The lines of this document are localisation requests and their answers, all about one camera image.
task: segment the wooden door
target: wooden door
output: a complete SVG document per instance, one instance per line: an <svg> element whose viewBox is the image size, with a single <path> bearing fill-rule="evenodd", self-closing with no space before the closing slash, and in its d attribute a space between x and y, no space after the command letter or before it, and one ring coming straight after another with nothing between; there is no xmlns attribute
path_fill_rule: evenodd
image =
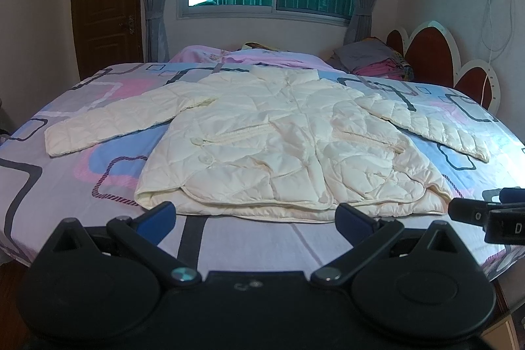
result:
<svg viewBox="0 0 525 350"><path fill-rule="evenodd" d="M112 64L142 61L140 0L72 0L80 78Z"/></svg>

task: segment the bed sheet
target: bed sheet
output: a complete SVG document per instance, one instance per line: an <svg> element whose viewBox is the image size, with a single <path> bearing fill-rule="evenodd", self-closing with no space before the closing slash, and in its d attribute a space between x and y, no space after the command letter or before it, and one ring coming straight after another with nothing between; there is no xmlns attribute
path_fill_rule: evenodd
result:
<svg viewBox="0 0 525 350"><path fill-rule="evenodd" d="M120 64L96 73L45 106L0 147L0 248L28 264L57 223L74 216L100 226L118 215L138 216L133 190L149 154L168 124L51 159L44 129L117 99L176 81L197 82L219 71L248 72L249 65ZM497 118L463 94L434 85L319 72L363 93L379 92L410 110L482 137L489 164L407 133L438 167L458 197L497 200L502 187L525 187L525 147ZM448 216L409 216L407 227L426 228ZM490 279L523 256L525 247L484 243L481 228L451 221ZM228 216L178 216L159 245L203 274L209 270L313 270L351 247L333 223L266 223Z"/></svg>

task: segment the power cord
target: power cord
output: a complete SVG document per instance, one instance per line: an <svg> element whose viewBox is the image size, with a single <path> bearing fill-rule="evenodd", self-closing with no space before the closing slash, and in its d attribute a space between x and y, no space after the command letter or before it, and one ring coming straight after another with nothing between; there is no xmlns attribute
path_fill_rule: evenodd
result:
<svg viewBox="0 0 525 350"><path fill-rule="evenodd" d="M492 65L492 61L493 60L497 60L500 55L503 54L503 52L505 52L505 49L507 49L510 41L512 40L513 38L513 35L514 35L514 15L513 15L513 12L514 12L514 6L515 6L515 1L514 0L510 0L509 1L509 21L510 21L510 32L509 32L509 36L506 38L505 42L503 43L503 45L501 46L501 48L498 48L498 49L494 49L494 26L493 26L493 20L492 20L492 3L490 0L487 0L487 3L488 3L488 6L489 6L489 22L490 22L490 33L492 34L492 43L490 44L490 48L489 46L485 43L485 39L484 39L484 36L483 36L483 32L481 32L481 41L483 42L483 45L485 46L485 48L487 48L490 52L490 55L489 55L489 61L488 61L488 65L489 65L489 68L488 68L488 71L485 75L485 80L483 81L483 88L481 90L481 100L480 100L480 105L483 105L483 100L485 98L485 86L487 84L487 81L489 79L489 75L488 75L488 72L490 71L490 67Z"/></svg>

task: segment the wooden floor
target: wooden floor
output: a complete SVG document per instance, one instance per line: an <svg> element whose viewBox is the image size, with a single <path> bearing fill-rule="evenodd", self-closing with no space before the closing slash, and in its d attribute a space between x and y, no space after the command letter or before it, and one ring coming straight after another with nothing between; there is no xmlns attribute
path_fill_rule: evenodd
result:
<svg viewBox="0 0 525 350"><path fill-rule="evenodd" d="M15 303L26 270L16 261L0 265L0 350L18 350L29 336Z"/></svg>

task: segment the window frame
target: window frame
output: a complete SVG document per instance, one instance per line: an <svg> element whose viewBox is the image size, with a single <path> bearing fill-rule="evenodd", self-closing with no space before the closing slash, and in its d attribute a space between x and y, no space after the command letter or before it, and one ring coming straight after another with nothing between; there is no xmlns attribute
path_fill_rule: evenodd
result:
<svg viewBox="0 0 525 350"><path fill-rule="evenodd" d="M347 27L350 18L331 13L310 12L303 9L277 9L277 0L271 6L258 5L201 5L188 6L188 0L177 0L178 19L189 18L266 18L313 23L332 24Z"/></svg>

